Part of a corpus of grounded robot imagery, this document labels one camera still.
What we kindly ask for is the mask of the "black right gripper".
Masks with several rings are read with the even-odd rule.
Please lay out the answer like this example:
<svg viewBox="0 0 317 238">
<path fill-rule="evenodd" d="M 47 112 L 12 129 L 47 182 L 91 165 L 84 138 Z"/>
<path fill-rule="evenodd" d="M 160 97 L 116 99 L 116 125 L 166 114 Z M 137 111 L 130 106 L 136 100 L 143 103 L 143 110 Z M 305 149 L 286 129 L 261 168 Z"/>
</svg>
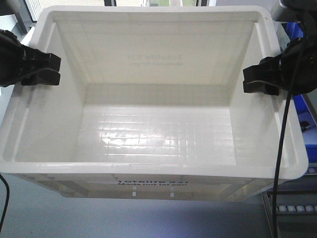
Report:
<svg viewBox="0 0 317 238">
<path fill-rule="evenodd" d="M 317 38 L 296 38 L 285 51 L 265 57 L 259 64 L 243 69 L 245 93 L 278 96 L 279 90 L 293 95 L 309 93 L 317 88 Z"/>
</svg>

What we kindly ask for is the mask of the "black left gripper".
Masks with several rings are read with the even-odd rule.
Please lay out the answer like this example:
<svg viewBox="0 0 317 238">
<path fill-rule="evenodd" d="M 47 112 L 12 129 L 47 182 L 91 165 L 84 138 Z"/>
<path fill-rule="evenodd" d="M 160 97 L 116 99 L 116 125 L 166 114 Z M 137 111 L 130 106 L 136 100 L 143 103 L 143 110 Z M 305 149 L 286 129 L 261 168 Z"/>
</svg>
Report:
<svg viewBox="0 0 317 238">
<path fill-rule="evenodd" d="M 34 71 L 47 69 L 26 76 L 23 62 Z M 61 58 L 53 53 L 37 49 L 24 50 L 16 35 L 8 30 L 0 30 L 0 86 L 7 87 L 21 81 L 23 86 L 38 84 L 58 86 L 60 83 Z"/>
</svg>

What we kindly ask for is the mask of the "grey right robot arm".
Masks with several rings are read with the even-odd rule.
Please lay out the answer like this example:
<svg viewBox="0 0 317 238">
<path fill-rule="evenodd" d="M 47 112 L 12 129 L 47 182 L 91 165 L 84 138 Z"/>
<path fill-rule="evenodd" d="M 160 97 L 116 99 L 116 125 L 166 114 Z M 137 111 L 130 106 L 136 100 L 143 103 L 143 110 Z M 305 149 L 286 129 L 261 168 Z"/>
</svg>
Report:
<svg viewBox="0 0 317 238">
<path fill-rule="evenodd" d="M 259 64 L 243 69 L 245 93 L 278 95 L 306 94 L 317 87 L 317 2 L 277 0 L 270 14 L 275 21 L 296 22 L 303 36 L 290 41 L 283 53 L 265 57 Z"/>
</svg>

